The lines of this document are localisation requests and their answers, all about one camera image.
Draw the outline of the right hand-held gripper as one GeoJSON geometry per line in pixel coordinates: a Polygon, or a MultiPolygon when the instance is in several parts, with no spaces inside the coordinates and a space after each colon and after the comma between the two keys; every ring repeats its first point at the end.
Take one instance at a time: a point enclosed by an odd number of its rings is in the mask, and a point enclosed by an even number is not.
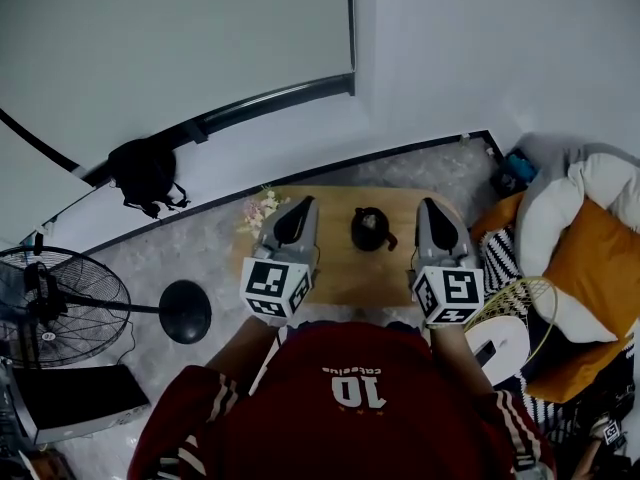
{"type": "Polygon", "coordinates": [[[484,273],[469,230],[447,206],[423,199],[417,209],[412,298],[428,327],[465,325],[484,306],[484,273]]]}

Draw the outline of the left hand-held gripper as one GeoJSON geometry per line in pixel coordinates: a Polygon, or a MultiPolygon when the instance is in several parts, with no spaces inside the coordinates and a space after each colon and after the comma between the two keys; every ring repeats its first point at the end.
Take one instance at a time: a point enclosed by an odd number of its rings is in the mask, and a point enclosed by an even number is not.
{"type": "Polygon", "coordinates": [[[318,215],[312,196],[282,203],[266,217],[243,260],[240,297],[271,327],[285,326],[313,288],[318,215]]]}

